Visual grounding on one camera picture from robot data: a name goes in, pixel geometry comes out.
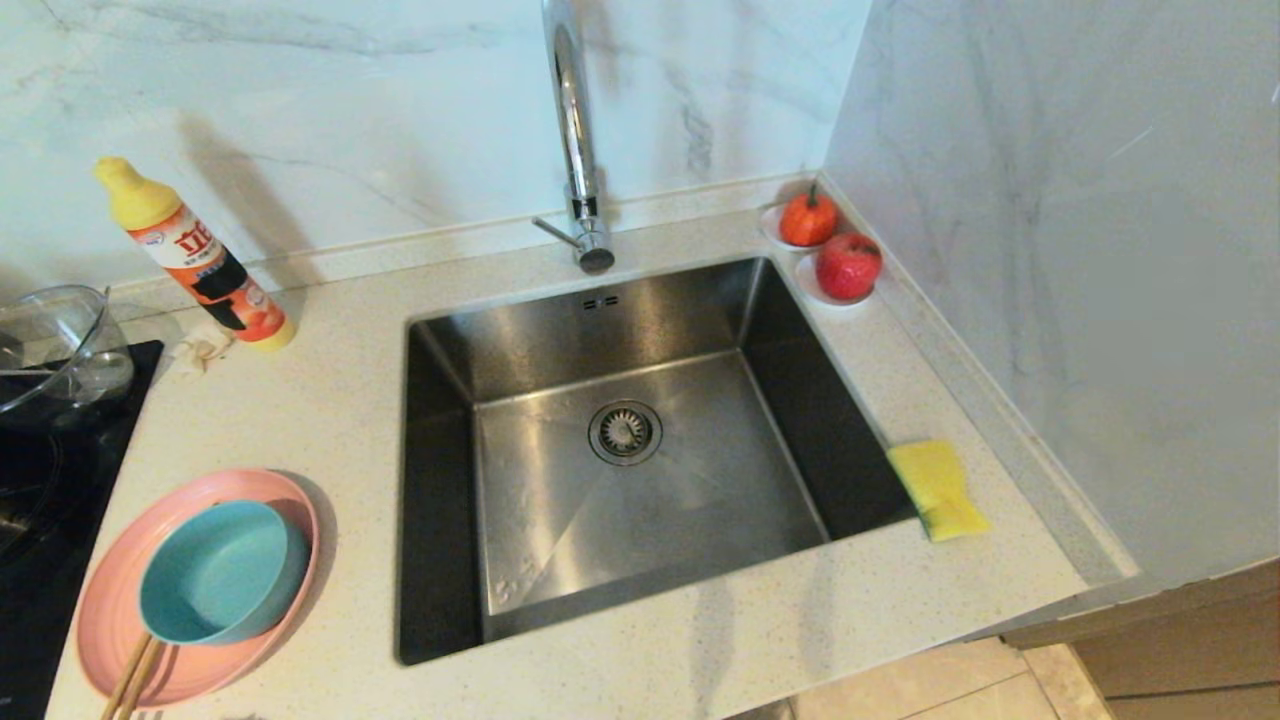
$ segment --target sponge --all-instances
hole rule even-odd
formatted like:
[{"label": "sponge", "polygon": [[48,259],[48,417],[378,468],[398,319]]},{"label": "sponge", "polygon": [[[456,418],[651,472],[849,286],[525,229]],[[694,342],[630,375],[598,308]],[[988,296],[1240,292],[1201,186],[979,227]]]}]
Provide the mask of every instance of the sponge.
[{"label": "sponge", "polygon": [[929,539],[942,542],[991,529],[965,488],[964,466],[950,442],[931,439],[900,445],[888,461],[906,486]]}]

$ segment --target yellow bottle cap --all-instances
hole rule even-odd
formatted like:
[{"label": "yellow bottle cap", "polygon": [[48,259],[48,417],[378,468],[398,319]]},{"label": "yellow bottle cap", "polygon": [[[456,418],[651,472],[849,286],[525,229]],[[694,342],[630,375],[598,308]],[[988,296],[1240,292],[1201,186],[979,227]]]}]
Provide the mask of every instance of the yellow bottle cap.
[{"label": "yellow bottle cap", "polygon": [[157,225],[182,208],[177,191],[140,176],[124,158],[101,158],[93,174],[106,187],[111,219],[127,231]]}]

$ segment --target bottle label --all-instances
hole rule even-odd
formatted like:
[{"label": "bottle label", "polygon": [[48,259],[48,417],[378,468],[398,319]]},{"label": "bottle label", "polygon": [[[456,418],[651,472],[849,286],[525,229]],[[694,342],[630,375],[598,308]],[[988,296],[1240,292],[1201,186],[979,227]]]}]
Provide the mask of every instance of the bottle label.
[{"label": "bottle label", "polygon": [[223,243],[186,205],[163,223],[129,234],[160,266],[175,270],[207,265],[223,252]]},{"label": "bottle label", "polygon": [[186,205],[129,234],[239,340],[265,340],[284,325],[280,306]]}]

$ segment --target kitchen sink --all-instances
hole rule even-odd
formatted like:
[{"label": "kitchen sink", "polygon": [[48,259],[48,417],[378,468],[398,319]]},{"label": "kitchen sink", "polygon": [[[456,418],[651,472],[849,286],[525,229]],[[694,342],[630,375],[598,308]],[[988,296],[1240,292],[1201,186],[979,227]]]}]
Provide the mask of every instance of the kitchen sink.
[{"label": "kitchen sink", "polygon": [[407,665],[911,515],[764,258],[415,322],[407,352]]}]

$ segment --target dish soap bottle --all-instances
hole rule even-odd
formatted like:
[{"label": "dish soap bottle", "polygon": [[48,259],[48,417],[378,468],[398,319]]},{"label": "dish soap bottle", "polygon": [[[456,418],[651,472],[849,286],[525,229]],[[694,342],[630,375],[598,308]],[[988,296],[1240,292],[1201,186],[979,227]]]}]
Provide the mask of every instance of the dish soap bottle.
[{"label": "dish soap bottle", "polygon": [[293,340],[293,323],[169,186],[145,178],[124,158],[102,158],[111,219],[236,337],[261,350]]}]

